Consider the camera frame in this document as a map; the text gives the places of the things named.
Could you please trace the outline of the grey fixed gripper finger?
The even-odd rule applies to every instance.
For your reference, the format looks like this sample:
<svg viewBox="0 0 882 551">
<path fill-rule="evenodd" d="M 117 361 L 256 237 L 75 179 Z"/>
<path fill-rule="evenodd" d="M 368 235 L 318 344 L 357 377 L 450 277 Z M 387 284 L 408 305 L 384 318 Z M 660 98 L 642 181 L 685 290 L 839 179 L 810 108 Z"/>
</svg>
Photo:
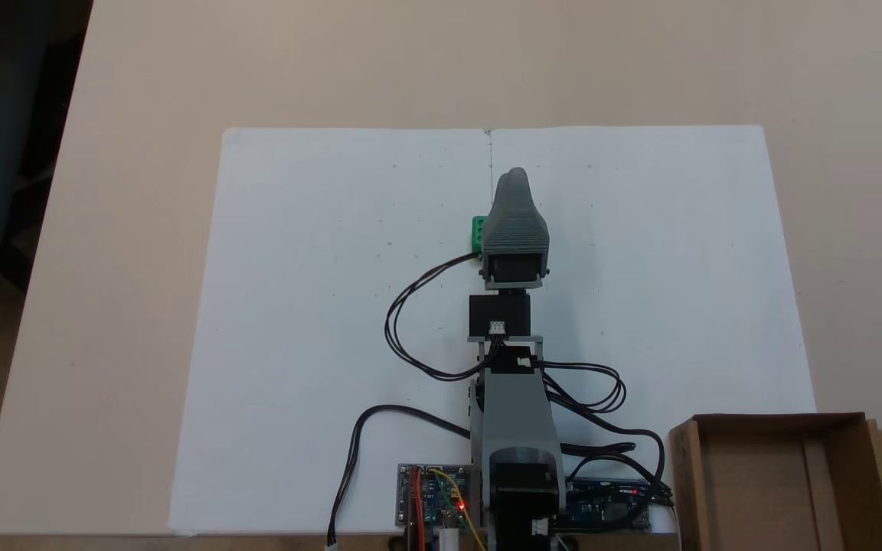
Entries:
<svg viewBox="0 0 882 551">
<path fill-rule="evenodd" d="M 491 208 L 491 220 L 496 219 L 542 220 L 524 168 L 511 168 L 499 178 Z"/>
</svg>

